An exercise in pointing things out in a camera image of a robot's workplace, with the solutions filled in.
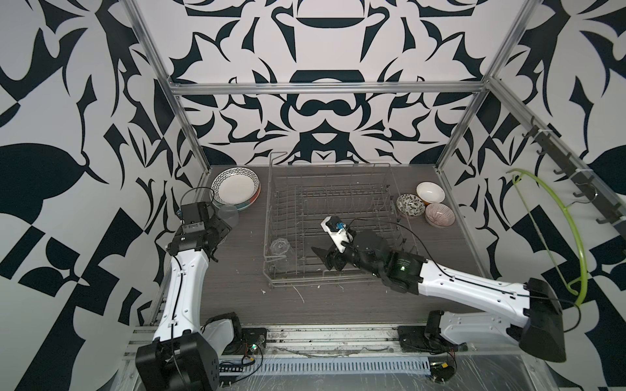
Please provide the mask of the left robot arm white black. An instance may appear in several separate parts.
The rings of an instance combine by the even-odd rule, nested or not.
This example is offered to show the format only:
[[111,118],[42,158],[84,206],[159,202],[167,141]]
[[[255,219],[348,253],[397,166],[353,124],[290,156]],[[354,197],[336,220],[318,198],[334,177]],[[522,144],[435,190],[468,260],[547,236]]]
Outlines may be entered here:
[[135,366],[146,390],[216,390],[219,354],[234,338],[230,320],[201,331],[202,286],[215,251],[231,231],[211,203],[181,206],[182,223],[167,245],[171,280],[153,341],[137,350]]

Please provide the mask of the clear faceted plastic cup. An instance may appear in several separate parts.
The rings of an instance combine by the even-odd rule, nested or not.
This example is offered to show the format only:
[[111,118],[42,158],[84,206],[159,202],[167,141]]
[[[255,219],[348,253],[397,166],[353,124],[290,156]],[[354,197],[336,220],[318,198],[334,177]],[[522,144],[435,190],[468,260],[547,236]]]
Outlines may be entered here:
[[297,265],[297,254],[285,238],[277,238],[270,245],[272,269],[276,275],[293,272]]

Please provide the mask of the grey wire dish rack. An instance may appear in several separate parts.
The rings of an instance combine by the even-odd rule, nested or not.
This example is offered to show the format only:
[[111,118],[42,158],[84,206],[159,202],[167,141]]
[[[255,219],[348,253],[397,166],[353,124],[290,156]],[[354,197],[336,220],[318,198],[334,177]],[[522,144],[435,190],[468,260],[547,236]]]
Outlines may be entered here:
[[272,287],[371,280],[341,257],[363,241],[384,239],[389,249],[414,252],[400,225],[399,195],[388,164],[285,165],[286,152],[269,158],[263,273]]

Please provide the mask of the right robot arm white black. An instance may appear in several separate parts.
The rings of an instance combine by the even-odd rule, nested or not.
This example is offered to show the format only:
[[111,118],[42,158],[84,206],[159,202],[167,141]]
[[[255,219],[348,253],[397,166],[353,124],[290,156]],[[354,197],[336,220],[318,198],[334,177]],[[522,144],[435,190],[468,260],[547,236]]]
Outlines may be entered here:
[[513,343],[544,361],[567,360],[562,306],[543,280],[507,283],[442,267],[416,253],[393,249],[373,231],[342,228],[328,234],[331,246],[312,250],[327,269],[352,265],[398,293],[443,298],[476,310],[469,315],[432,312],[424,336],[431,350],[483,338]]

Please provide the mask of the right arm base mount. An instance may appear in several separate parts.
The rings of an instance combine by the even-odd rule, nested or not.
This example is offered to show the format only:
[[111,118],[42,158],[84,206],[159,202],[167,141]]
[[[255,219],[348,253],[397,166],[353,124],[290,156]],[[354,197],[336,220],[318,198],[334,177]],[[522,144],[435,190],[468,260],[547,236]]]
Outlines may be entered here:
[[429,353],[441,355],[446,353],[464,352],[467,344],[456,344],[443,337],[440,321],[443,311],[430,311],[425,326],[397,327],[400,348],[404,353]]

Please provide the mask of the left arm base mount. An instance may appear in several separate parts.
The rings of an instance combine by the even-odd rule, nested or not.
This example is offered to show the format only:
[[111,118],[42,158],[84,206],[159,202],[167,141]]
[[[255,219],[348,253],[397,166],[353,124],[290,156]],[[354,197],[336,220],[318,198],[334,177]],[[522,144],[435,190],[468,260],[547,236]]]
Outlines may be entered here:
[[266,327],[245,327],[237,332],[231,324],[210,324],[202,332],[219,356],[243,355],[252,350],[252,345],[261,345],[263,349],[267,340]]

